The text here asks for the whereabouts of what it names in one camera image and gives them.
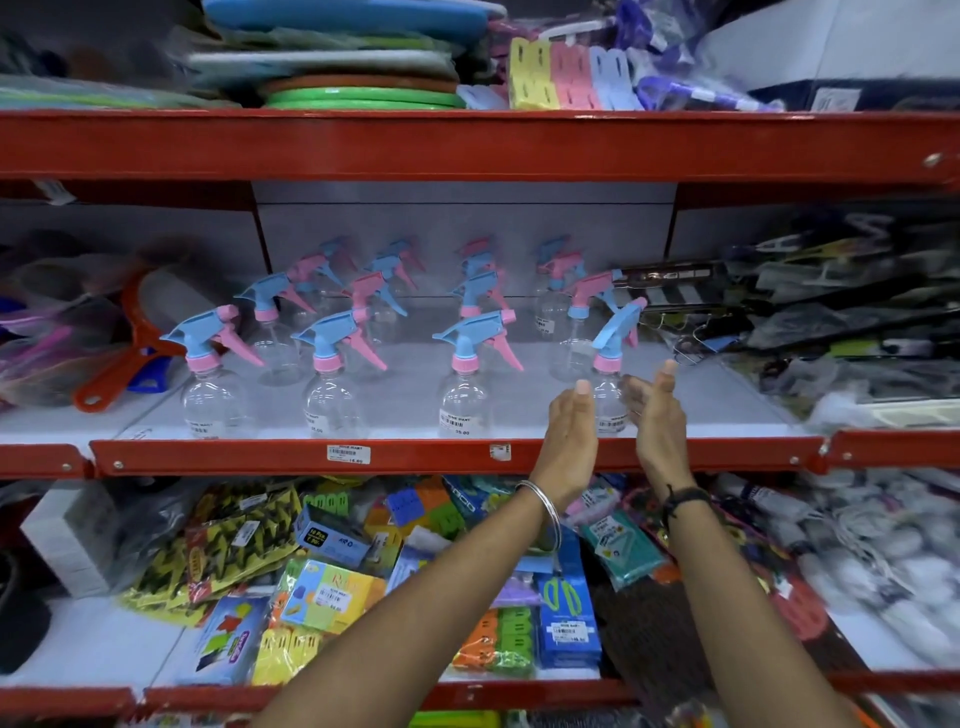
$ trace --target cardboard box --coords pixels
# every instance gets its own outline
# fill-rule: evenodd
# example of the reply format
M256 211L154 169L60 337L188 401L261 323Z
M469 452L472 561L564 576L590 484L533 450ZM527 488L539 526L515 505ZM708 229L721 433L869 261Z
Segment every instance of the cardboard box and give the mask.
M107 594L119 517L98 480L58 480L20 530L74 598Z

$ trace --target barcode label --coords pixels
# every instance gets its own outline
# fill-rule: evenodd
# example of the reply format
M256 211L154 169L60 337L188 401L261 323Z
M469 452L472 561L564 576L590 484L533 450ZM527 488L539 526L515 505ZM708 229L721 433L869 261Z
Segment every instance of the barcode label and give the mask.
M314 435L330 434L330 422L324 415L311 415L309 412L303 412L306 423L310 426L310 433Z
M627 426L627 416L617 415L616 417L598 417L597 432L601 435L613 435L622 432Z
M370 448L363 445L327 445L326 459L333 463L370 465Z
M460 437L472 437L477 433L479 425L479 417L458 417L457 415L451 415L449 412L440 410L440 427L449 431L450 434L459 435Z
M587 643L589 642L589 628L587 623L579 620L558 621L547 627L557 643Z
M231 546L246 546L250 542L250 539L253 538L253 534L256 533L259 525L260 521L247 521L244 523L240 526L240 530L237 531L237 535L233 538Z
M329 607L340 614L349 609L353 595L342 589L323 584L317 587L317 594L313 597L313 603L318 607Z
M542 319L540 316L537 317L537 331L540 333L553 333L553 327L554 323L550 319Z
M220 440L227 436L227 426L224 423L193 423L187 420L190 435L197 440Z

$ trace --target silver bangle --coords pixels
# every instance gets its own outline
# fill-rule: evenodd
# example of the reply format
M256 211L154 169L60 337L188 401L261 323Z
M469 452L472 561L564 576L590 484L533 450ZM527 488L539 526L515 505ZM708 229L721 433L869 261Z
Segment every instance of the silver bangle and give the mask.
M557 514L557 509L554 507L553 502L550 500L550 498L546 496L546 493L544 493L540 489L540 486L537 485L532 480L521 480L517 484L516 489L519 490L520 488L523 488L523 487L527 487L531 491L533 491L534 495L540 499L541 503L543 503L543 507L546 508L547 516L550 517L550 522L553 525L553 533L555 537L553 540L553 547L550 548L547 552L556 553L557 551L560 550L560 543L564 537L564 534L560 529L560 516Z

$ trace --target orange plate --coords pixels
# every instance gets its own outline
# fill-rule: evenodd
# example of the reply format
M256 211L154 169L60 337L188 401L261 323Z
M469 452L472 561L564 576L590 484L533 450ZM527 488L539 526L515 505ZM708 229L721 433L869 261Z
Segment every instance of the orange plate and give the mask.
M361 86L369 88L414 88L418 91L437 91L438 93L456 93L455 81L422 79L416 76L362 76L323 74L317 76L297 76L293 79L277 79L264 84L260 95L270 96L292 88L328 88L336 86Z

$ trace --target bracelet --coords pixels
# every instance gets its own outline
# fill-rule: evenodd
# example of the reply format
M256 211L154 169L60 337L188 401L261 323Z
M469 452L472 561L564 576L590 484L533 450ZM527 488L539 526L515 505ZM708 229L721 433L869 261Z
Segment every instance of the bracelet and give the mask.
M521 480L517 484L516 489L519 490L520 488L524 487L533 491L534 495L537 496L540 499L540 502L543 503L543 507L546 508L546 513L547 516L550 517L550 522L553 525L553 533L555 536L553 540L553 548L547 550L547 553L556 553L560 550L560 543L564 537L564 534L560 529L560 516L557 514L557 509L554 507L553 501L551 501L550 498L546 496L546 493L540 489L540 486L534 483L532 480Z
M660 523L663 526L663 530L670 533L670 519L677 518L677 509L680 508L684 503L689 503L692 500L702 500L704 503L712 505L710 496L706 491L702 491L699 488L684 488L683 490L674 493L673 488L670 485L667 485L667 490L670 491L670 495L663 502L663 506L660 508Z

